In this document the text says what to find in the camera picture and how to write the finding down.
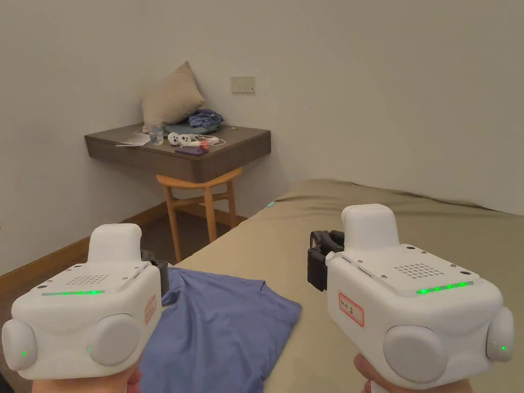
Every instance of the green led light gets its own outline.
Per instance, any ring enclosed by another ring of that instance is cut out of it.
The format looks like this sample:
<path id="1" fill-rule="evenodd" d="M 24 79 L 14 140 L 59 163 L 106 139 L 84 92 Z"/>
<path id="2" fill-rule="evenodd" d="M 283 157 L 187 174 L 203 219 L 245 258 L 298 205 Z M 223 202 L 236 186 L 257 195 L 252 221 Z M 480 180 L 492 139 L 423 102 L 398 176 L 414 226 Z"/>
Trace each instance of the green led light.
<path id="1" fill-rule="evenodd" d="M 430 293 L 430 292 L 439 292 L 439 291 L 443 291 L 444 289 L 453 289 L 453 288 L 459 288 L 459 287 L 467 287 L 467 286 L 473 285 L 473 284 L 474 284 L 473 281 L 468 281 L 468 282 L 459 282 L 459 283 L 456 283 L 456 284 L 443 285 L 441 287 L 425 288 L 425 289 L 421 289 L 421 290 L 417 291 L 417 294 L 426 294 L 426 293 Z"/>
<path id="2" fill-rule="evenodd" d="M 46 292 L 42 296 L 69 296 L 69 295 L 79 295 L 79 294 L 99 294 L 105 293 L 105 291 L 77 291 L 77 292 Z"/>

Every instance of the hand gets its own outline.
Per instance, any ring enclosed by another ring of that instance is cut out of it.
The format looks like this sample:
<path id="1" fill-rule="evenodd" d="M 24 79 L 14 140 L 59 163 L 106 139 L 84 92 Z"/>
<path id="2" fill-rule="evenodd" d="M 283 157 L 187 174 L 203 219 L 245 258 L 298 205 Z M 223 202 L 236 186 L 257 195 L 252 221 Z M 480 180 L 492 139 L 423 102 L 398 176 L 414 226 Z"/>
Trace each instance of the hand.
<path id="1" fill-rule="evenodd" d="M 362 356 L 362 354 L 358 354 L 355 356 L 355 360 L 353 361 L 355 364 L 356 369 L 359 373 L 361 373 L 364 378 L 367 378 L 367 382 L 364 385 L 364 390 L 362 390 L 362 393 L 371 393 L 371 381 L 376 382 L 380 386 L 382 386 L 384 389 L 386 389 L 389 393 L 420 393 L 421 390 L 411 390 L 406 388 L 400 388 L 398 386 L 393 385 L 389 381 L 386 381 L 382 375 L 380 375 L 377 370 L 373 368 L 373 366 Z M 439 386 L 436 388 L 423 390 L 425 393 L 473 393 L 473 390 L 471 389 L 471 385 L 469 381 L 459 381 L 455 382 L 453 384 L 445 385 L 445 386 Z"/>
<path id="2" fill-rule="evenodd" d="M 138 364 L 115 375 L 98 378 L 38 380 L 32 393 L 140 393 Z"/>

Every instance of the light switch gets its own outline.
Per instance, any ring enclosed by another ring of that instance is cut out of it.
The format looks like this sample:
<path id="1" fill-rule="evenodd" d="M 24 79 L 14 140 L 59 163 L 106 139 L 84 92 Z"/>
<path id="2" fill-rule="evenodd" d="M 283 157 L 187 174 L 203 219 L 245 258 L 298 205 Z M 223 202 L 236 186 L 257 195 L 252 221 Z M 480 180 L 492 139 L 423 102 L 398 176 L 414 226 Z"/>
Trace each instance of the light switch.
<path id="1" fill-rule="evenodd" d="M 231 92 L 255 94 L 255 77 L 231 77 Z"/>

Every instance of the speaker grille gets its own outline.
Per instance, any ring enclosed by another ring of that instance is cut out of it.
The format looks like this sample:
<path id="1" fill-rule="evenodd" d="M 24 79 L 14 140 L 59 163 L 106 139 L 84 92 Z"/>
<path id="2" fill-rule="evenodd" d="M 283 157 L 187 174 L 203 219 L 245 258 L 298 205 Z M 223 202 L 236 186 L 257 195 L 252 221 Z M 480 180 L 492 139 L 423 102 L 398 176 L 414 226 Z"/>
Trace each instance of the speaker grille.
<path id="1" fill-rule="evenodd" d="M 442 273 L 441 271 L 438 271 L 426 264 L 411 264 L 411 265 L 395 266 L 395 269 L 407 275 L 408 277 L 411 277 L 414 280 L 418 278 L 435 277 L 435 276 L 444 275 L 444 273 Z"/>
<path id="2" fill-rule="evenodd" d="M 109 274 L 99 275 L 99 276 L 76 276 L 66 285 L 90 285 L 90 284 L 100 284 L 104 281 Z"/>

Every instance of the purple phone case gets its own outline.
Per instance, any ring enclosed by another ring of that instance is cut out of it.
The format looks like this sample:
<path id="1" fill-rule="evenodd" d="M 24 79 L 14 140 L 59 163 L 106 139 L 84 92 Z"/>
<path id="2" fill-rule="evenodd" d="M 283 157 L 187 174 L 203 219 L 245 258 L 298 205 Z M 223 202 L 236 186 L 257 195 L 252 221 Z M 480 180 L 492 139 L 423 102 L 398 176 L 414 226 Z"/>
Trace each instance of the purple phone case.
<path id="1" fill-rule="evenodd" d="M 208 152 L 207 149 L 203 149 L 198 146 L 180 146 L 175 149 L 177 153 L 189 154 L 190 156 L 203 156 Z"/>

